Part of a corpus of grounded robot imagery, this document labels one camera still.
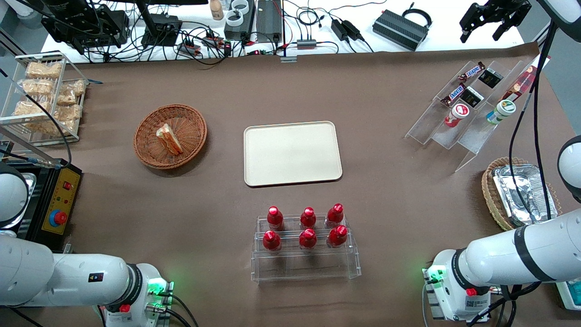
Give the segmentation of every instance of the red bottle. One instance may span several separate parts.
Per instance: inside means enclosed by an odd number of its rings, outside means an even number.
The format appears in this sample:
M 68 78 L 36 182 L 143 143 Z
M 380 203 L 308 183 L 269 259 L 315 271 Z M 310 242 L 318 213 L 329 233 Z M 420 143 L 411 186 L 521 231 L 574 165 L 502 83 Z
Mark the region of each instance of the red bottle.
M 275 206 L 272 206 L 268 209 L 266 220 L 268 221 L 268 227 L 272 230 L 277 230 L 280 232 L 285 229 L 285 222 L 282 217 L 282 212 L 280 212 L 280 210 Z
M 325 219 L 325 228 L 334 228 L 341 224 L 343 221 L 343 205 L 337 203 L 327 212 L 327 218 Z
M 343 225 L 331 229 L 327 236 L 328 247 L 340 247 L 345 241 L 347 241 L 347 227 Z
M 281 237 L 272 230 L 267 230 L 262 238 L 262 245 L 268 251 L 278 251 L 282 247 Z
M 317 244 L 317 234 L 313 229 L 307 228 L 299 235 L 299 246 L 303 250 L 315 247 Z
M 313 228 L 316 221 L 317 216 L 315 216 L 315 210 L 311 207 L 306 207 L 300 216 L 300 227 L 302 229 Z

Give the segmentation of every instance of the red emergency stop button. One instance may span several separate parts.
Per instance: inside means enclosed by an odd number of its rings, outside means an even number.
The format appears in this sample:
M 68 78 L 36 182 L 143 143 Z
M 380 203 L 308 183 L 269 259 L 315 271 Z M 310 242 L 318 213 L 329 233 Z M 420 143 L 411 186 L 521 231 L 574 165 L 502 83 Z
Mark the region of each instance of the red emergency stop button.
M 67 222 L 67 214 L 59 211 L 55 214 L 55 223 L 57 225 L 62 225 Z

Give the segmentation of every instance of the beige bottle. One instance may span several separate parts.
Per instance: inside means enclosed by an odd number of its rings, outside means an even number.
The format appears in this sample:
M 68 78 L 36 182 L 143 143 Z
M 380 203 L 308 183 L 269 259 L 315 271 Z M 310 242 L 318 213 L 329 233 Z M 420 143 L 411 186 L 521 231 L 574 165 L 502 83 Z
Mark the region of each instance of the beige bottle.
M 210 10 L 212 11 L 212 18 L 214 20 L 222 20 L 224 18 L 220 0 L 210 0 Z

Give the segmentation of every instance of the white tape roll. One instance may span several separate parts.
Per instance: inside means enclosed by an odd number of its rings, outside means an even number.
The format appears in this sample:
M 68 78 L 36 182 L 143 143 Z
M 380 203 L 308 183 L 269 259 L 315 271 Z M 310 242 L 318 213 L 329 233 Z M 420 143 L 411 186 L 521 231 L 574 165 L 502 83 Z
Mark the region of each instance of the white tape roll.
M 244 17 L 242 17 L 242 13 L 239 10 L 231 10 L 226 13 L 226 24 L 229 26 L 240 26 L 242 22 L 244 22 Z
M 248 10 L 248 1 L 247 0 L 234 0 L 232 1 L 232 10 L 238 10 L 241 14 L 245 15 Z

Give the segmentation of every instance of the table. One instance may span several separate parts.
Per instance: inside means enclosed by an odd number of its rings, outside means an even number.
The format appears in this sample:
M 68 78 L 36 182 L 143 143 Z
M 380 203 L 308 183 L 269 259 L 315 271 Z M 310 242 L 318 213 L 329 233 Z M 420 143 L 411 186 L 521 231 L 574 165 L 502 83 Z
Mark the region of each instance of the table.
M 351 0 L 337 0 L 333 1 L 332 4 L 329 2 L 325 2 L 323 0 L 296 0 L 293 1 L 297 5 L 306 6 L 307 4 L 310 5 L 311 8 L 323 7 L 326 10 L 330 10 L 332 8 L 338 8 L 342 5 L 357 5 L 363 4 L 368 1 L 357 0 L 353 2 Z M 416 0 L 414 8 L 419 8 L 425 10 L 430 14 L 433 20 L 433 24 L 430 27 L 430 31 L 426 39 L 419 45 L 417 51 L 438 51 L 438 50 L 459 50 L 459 49 L 481 49 L 481 48 L 508 48 L 513 47 L 514 45 L 522 44 L 522 38 L 518 33 L 518 30 L 513 27 L 506 31 L 504 35 L 498 40 L 494 41 L 492 39 L 492 34 L 496 31 L 496 28 L 499 26 L 500 23 L 491 23 L 487 24 L 483 27 L 476 29 L 468 41 L 463 44 L 460 42 L 461 36 L 461 29 L 460 29 L 460 19 L 466 13 L 469 5 L 473 3 L 473 0 L 441 0 L 441 1 L 434 1 L 434 0 Z M 478 1 L 481 4 L 484 4 L 485 0 Z M 114 2 L 106 2 L 103 1 L 102 3 L 107 4 L 110 8 L 116 8 L 117 10 L 127 8 L 130 10 L 133 8 L 133 5 L 126 5 L 124 3 L 114 3 Z M 296 14 L 296 6 L 292 5 L 288 1 L 283 1 L 284 3 L 284 11 L 294 16 Z M 408 51 L 403 47 L 381 37 L 380 35 L 374 33 L 372 31 L 372 26 L 375 21 L 380 15 L 381 11 L 384 9 L 389 9 L 396 13 L 403 13 L 404 10 L 409 8 L 411 1 L 387 1 L 383 4 L 372 4 L 366 5 L 357 8 L 343 8 L 333 11 L 334 15 L 339 16 L 341 19 L 351 21 L 359 30 L 361 30 L 361 34 L 365 37 L 365 39 L 369 42 L 371 47 L 374 51 L 388 51 L 388 52 L 399 52 L 399 51 Z M 149 6 L 152 8 L 152 13 L 159 12 L 159 6 Z M 211 18 L 210 8 L 209 5 L 198 5 L 198 6 L 180 6 L 179 8 L 170 8 L 169 10 L 170 15 L 176 15 L 183 21 L 194 21 L 200 22 L 209 25 L 212 29 L 218 31 L 219 33 L 223 34 L 224 29 L 224 22 L 225 20 L 215 21 Z M 323 12 L 318 12 L 319 15 L 326 15 Z M 130 15 L 130 26 L 133 24 L 135 15 Z M 409 14 L 406 16 L 410 20 L 425 25 L 425 19 L 418 15 L 418 14 Z M 293 36 L 293 40 L 296 41 L 300 38 L 299 28 L 297 23 L 294 19 L 286 17 L 286 33 L 287 33 L 287 41 L 290 42 L 289 39 L 291 37 L 291 33 Z M 198 24 L 192 23 L 184 23 L 182 26 L 183 30 L 191 31 L 193 28 L 198 27 Z M 331 30 L 331 20 L 329 19 L 328 15 L 322 21 L 322 27 L 319 29 L 318 25 L 315 24 L 312 26 L 312 38 L 315 38 L 317 41 L 333 41 L 339 43 L 336 35 Z M 301 29 L 303 30 L 303 37 L 306 38 L 306 31 L 305 27 L 301 25 Z M 134 31 L 132 32 L 134 38 L 138 38 L 139 36 L 143 35 L 145 30 L 145 23 L 143 20 L 140 20 Z M 127 52 L 123 53 L 126 56 L 134 57 L 128 59 L 128 61 L 135 61 L 138 59 L 135 55 L 138 54 L 138 50 L 135 49 L 129 42 L 122 47 L 124 49 L 127 47 Z M 369 52 L 367 46 L 362 43 L 361 41 L 352 42 L 352 46 L 355 51 L 357 52 Z M 246 51 L 253 51 L 256 49 L 265 49 L 267 51 L 272 50 L 272 45 L 270 44 L 259 44 L 254 45 L 252 47 L 246 47 Z M 76 50 L 68 47 L 65 43 L 56 43 L 51 36 L 48 36 L 44 46 L 42 47 L 42 51 L 62 51 L 65 53 L 71 61 L 75 63 L 80 62 L 89 62 L 88 58 L 80 55 Z M 237 56 L 239 53 L 240 47 L 235 49 L 234 55 Z M 111 47 L 111 52 L 119 51 L 116 47 Z M 163 55 L 163 47 L 156 47 L 153 51 L 147 51 L 141 56 L 141 60 L 145 61 L 148 59 L 149 55 L 150 60 L 152 61 L 159 61 L 165 60 Z M 166 55 L 168 59 L 175 59 L 175 52 L 172 49 L 166 48 L 165 49 Z M 317 47 L 316 49 L 312 50 L 297 50 L 296 48 L 289 48 L 287 50 L 287 56 L 296 56 L 302 54 L 325 54 L 325 53 L 334 53 L 335 46 L 329 44 L 328 47 Z M 339 53 L 350 53 L 352 52 L 349 46 L 345 42 L 341 42 L 339 44 Z M 202 54 L 204 58 L 207 58 L 207 49 L 206 47 L 202 47 Z M 102 57 L 100 55 L 91 55 L 91 59 L 95 62 L 101 62 Z
M 87 77 L 104 84 L 88 89 L 81 140 L 71 145 L 73 163 L 84 171 L 70 218 L 71 242 L 78 253 L 153 264 L 175 281 L 176 295 L 201 327 L 423 326 L 421 268 L 441 250 L 501 232 L 486 208 L 480 178 L 492 160 L 507 155 L 517 117 L 503 121 L 478 157 L 457 173 L 465 154 L 461 149 L 423 148 L 403 137 L 468 60 L 509 66 L 537 53 L 535 44 L 526 44 L 501 50 L 312 55 L 296 63 L 250 56 L 211 69 L 194 61 L 81 65 Z M 191 76 L 202 82 L 192 87 Z M 228 101 L 221 96 L 226 92 Z M 149 169 L 134 155 L 132 138 L 143 117 L 170 103 L 200 110 L 207 143 L 182 168 Z M 560 181 L 556 158 L 573 132 L 545 78 L 539 119 L 546 179 L 563 212 L 569 212 L 579 205 Z M 242 135 L 248 126 L 321 120 L 336 126 L 340 180 L 262 188 L 245 184 Z M 534 161 L 530 135 L 527 112 L 515 156 Z M 65 152 L 53 148 L 49 154 Z M 360 277 L 260 285 L 250 280 L 256 216 L 270 205 L 292 214 L 306 206 L 324 211 L 336 202 L 345 205 L 357 239 Z M 557 298 L 550 285 L 520 298 L 514 326 L 579 326 L 581 312 L 559 309 Z M 88 307 L 22 311 L 46 327 L 100 327 Z M 29 326 L 8 310 L 0 310 L 0 321 L 2 327 Z

